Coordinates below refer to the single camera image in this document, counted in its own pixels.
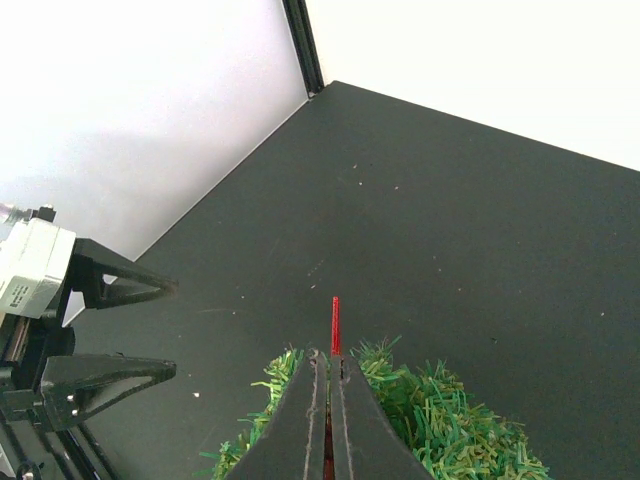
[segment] black tabletop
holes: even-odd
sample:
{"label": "black tabletop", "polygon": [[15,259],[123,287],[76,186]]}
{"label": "black tabletop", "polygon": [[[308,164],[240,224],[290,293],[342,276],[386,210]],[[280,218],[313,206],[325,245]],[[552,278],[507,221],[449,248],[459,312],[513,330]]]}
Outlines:
{"label": "black tabletop", "polygon": [[339,295],[347,346],[446,359],[554,478],[640,478],[639,209],[640,173],[334,83],[140,260],[177,298],[76,321],[179,366],[90,426],[125,478],[191,478]]}

